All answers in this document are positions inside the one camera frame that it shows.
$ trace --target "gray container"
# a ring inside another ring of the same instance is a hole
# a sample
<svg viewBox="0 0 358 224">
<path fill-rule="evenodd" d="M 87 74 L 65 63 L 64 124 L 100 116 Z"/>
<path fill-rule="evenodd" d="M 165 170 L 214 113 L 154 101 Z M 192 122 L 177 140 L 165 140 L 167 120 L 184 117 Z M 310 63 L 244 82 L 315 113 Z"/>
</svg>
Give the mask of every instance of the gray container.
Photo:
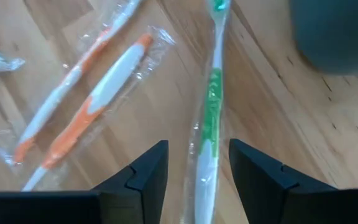
<svg viewBox="0 0 358 224">
<path fill-rule="evenodd" d="M 290 0 L 299 51 L 319 70 L 358 72 L 358 0 Z"/>
</svg>

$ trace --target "wooden table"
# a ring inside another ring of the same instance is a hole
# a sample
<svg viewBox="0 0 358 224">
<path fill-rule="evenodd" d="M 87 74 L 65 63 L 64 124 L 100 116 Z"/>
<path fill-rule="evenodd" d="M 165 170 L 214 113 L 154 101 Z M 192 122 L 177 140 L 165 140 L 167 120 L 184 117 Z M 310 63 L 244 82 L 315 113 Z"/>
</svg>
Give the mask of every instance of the wooden table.
<svg viewBox="0 0 358 224">
<path fill-rule="evenodd" d="M 103 0 L 0 0 L 0 51 L 26 65 L 0 74 L 0 147 L 23 132 L 37 108 L 79 57 L 78 37 L 97 24 Z M 110 64 L 148 25 L 176 41 L 153 74 L 38 190 L 90 189 L 160 139 L 170 141 L 161 223 L 179 223 L 188 139 L 212 45 L 202 0 L 145 0 L 97 66 L 66 97 L 25 164 L 0 156 L 0 190 L 19 190 Z M 225 52 L 224 142 L 239 138 L 340 188 L 358 187 L 358 78 L 311 69 L 295 48 L 287 0 L 235 0 Z M 216 223 L 246 223 L 221 151 Z"/>
</svg>

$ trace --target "wood grain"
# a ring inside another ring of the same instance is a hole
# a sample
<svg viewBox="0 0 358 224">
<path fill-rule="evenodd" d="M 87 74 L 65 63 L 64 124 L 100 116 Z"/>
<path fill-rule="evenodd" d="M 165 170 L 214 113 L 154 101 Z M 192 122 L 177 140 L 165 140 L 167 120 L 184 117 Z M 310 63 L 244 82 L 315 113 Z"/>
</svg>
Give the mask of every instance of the wood grain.
<svg viewBox="0 0 358 224">
<path fill-rule="evenodd" d="M 103 0 L 0 0 L 0 51 L 27 61 L 17 72 L 0 74 L 0 149 L 11 150 L 67 72 L 63 65 L 78 60 L 86 48 L 78 38 L 100 26 L 104 6 Z M 98 121 L 105 128 L 94 140 L 78 147 L 38 190 L 90 189 L 168 139 L 161 223 L 179 223 L 188 140 L 213 42 L 203 0 L 145 0 L 59 106 L 26 163 L 9 167 L 0 152 L 0 190 L 21 188 L 92 87 L 148 25 L 163 27 L 176 45 L 114 116 Z M 358 78 L 327 76 L 302 59 L 292 39 L 287 0 L 234 0 L 224 58 L 226 146 L 229 138 L 239 138 L 319 180 L 358 187 Z M 247 223 L 227 147 L 221 158 L 216 223 Z"/>
</svg>

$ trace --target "green toothbrush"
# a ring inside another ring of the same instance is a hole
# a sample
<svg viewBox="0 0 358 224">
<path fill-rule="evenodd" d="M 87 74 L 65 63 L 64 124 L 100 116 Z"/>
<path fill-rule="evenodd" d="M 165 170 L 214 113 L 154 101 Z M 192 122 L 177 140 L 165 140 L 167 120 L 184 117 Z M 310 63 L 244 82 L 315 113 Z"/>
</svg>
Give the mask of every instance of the green toothbrush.
<svg viewBox="0 0 358 224">
<path fill-rule="evenodd" d="M 215 23 L 215 48 L 212 72 L 204 103 L 201 130 L 202 147 L 198 152 L 195 223 L 210 224 L 213 220 L 219 163 L 219 125 L 223 104 L 223 40 L 231 0 L 207 0 Z"/>
</svg>

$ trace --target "wooden surface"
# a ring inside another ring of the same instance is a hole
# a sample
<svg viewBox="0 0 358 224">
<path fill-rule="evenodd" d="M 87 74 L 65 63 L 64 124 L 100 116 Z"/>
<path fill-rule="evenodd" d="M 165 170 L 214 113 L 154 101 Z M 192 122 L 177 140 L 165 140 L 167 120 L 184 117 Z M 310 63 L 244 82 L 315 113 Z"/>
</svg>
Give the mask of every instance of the wooden surface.
<svg viewBox="0 0 358 224">
<path fill-rule="evenodd" d="M 20 135 L 78 60 L 78 37 L 98 23 L 103 0 L 0 0 L 0 51 L 27 60 L 0 74 L 0 149 Z M 22 167 L 0 156 L 0 190 L 19 190 L 110 64 L 145 31 L 163 27 L 176 41 L 105 128 L 50 174 L 38 190 L 90 189 L 160 139 L 170 141 L 161 223 L 178 223 L 186 153 L 198 89 L 212 43 L 202 0 L 145 0 L 97 66 L 62 102 Z M 225 144 L 239 138 L 339 188 L 358 187 L 358 78 L 310 69 L 292 39 L 287 0 L 235 0 L 225 50 Z M 216 223 L 246 223 L 221 150 Z"/>
</svg>

